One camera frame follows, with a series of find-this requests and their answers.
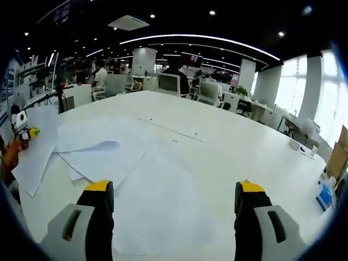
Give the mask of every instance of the paper sheet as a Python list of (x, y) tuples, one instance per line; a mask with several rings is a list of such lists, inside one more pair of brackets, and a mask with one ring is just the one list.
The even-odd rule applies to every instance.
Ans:
[(105, 141), (119, 141), (125, 127), (138, 128), (138, 123), (125, 117), (101, 117), (90, 121), (59, 126), (59, 139), (54, 152), (72, 152), (92, 148)]
[(20, 186), (34, 196), (58, 140), (58, 108), (50, 105), (29, 108), (26, 112), (28, 128), (38, 128), (40, 134), (31, 139), (29, 147), (20, 153), (18, 166), (12, 173)]
[[(120, 122), (117, 121), (117, 128), (113, 129), (114, 139), (120, 142), (105, 141), (91, 148), (60, 153), (61, 157), (87, 179), (93, 182), (107, 179), (117, 187), (156, 139), (156, 136), (140, 128), (136, 121), (122, 121), (119, 125)], [(104, 127), (112, 128), (113, 124)]]
[(114, 250), (120, 254), (173, 253), (209, 243), (216, 224), (195, 190), (172, 141), (154, 141), (116, 189)]

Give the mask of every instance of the bright window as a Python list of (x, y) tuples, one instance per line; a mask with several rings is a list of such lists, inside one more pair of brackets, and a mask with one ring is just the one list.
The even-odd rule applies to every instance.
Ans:
[(320, 136), (333, 148), (342, 125), (348, 127), (348, 90), (339, 64), (331, 51), (322, 53), (322, 87), (315, 122)]
[(256, 81), (257, 81), (257, 77), (258, 77), (259, 73), (256, 72), (254, 75), (254, 81), (252, 82), (252, 86), (251, 86), (251, 90), (250, 90), (250, 95), (253, 95), (255, 92), (255, 87), (256, 87)]
[(284, 62), (276, 97), (276, 105), (298, 115), (306, 88), (307, 57), (298, 57)]

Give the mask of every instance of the computer monitor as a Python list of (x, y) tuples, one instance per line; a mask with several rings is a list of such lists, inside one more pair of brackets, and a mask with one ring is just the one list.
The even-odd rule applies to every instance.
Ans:
[(195, 55), (192, 53), (181, 53), (181, 64), (188, 65), (196, 68), (201, 67), (203, 56)]

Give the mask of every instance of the ceiling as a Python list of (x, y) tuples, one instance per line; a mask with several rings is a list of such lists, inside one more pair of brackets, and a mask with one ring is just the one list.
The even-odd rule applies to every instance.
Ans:
[[(64, 2), (67, 1), (24, 4), (25, 12), (18, 15), (23, 22), (17, 24), (15, 46), (25, 63), (33, 54), (50, 56), (54, 50), (63, 52), (64, 57), (77, 59), (104, 49), (90, 58), (108, 59), (130, 56), (133, 49), (148, 46), (158, 51), (157, 59), (166, 59), (164, 54), (200, 53), (211, 59), (204, 61), (209, 65), (239, 71), (233, 65), (240, 65), (242, 58), (246, 58), (255, 61), (259, 71), (296, 56), (311, 55), (328, 48), (327, 37), (318, 22), (322, 8), (311, 5), (312, 12), (305, 15), (303, 11), (308, 3), (304, 1), (240, 1), (216, 5), (202, 5), (202, 2), (162, 2), (135, 6), (125, 1), (71, 0), (70, 13), (65, 23), (54, 24), (54, 12), (42, 19)], [(210, 10), (214, 10), (216, 15), (210, 15)], [(150, 26), (133, 31), (108, 27), (108, 24), (125, 15), (134, 16)], [(279, 32), (284, 32), (284, 37), (280, 37)], [(162, 34), (195, 34), (229, 39), (259, 48), (280, 60), (235, 43), (206, 38), (176, 36), (119, 44)]]

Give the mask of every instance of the desk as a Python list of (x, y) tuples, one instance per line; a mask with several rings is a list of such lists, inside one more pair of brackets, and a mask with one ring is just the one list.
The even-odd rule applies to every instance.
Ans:
[(225, 95), (225, 97), (227, 96), (228, 98), (226, 98), (226, 100), (224, 99), (225, 102), (229, 102), (230, 103), (230, 99), (233, 99), (233, 105), (231, 104), (231, 109), (230, 111), (232, 112), (236, 112), (237, 111), (237, 106), (238, 106), (238, 102), (240, 99), (250, 102), (252, 105), (254, 105), (254, 107), (252, 108), (252, 113), (251, 113), (251, 119), (254, 121), (263, 121), (263, 117), (265, 115), (265, 111), (269, 110), (269, 111), (273, 111), (271, 108), (267, 107), (264, 104), (258, 103), (256, 101), (252, 101), (250, 99), (247, 98), (243, 98), (237, 94), (233, 94), (232, 92), (229, 91), (222, 91), (222, 93)]
[[(227, 226), (208, 246), (158, 256), (114, 253), (114, 260), (233, 260), (234, 190), (236, 182), (245, 179), (261, 185), (272, 203), (282, 206), (299, 223), (307, 243), (321, 233), (319, 228), (330, 217), (331, 210), (323, 213), (315, 200), (324, 160), (318, 155), (312, 160), (292, 150), (289, 137), (276, 130), (213, 106), (151, 91), (89, 103), (60, 114), (59, 123), (91, 121), (100, 115), (133, 119), (150, 116), (168, 129), (200, 133), (205, 142), (141, 121), (158, 138), (178, 142), (198, 191), (212, 214)], [(57, 156), (49, 160), (34, 197), (20, 187), (23, 213), (36, 241), (43, 239), (53, 217), (67, 204), (77, 202), (87, 184), (85, 179), (71, 182), (68, 165)]]

